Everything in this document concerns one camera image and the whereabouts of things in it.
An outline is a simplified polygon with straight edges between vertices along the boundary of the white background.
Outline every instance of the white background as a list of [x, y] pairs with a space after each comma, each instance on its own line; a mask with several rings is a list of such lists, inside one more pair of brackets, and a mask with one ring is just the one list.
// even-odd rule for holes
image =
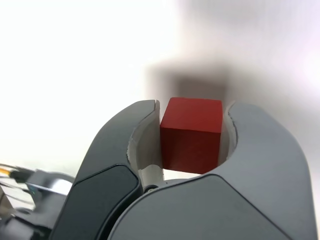
[[0, 0], [0, 162], [75, 175], [133, 102], [242, 101], [297, 138], [319, 219], [319, 12], [318, 0]]

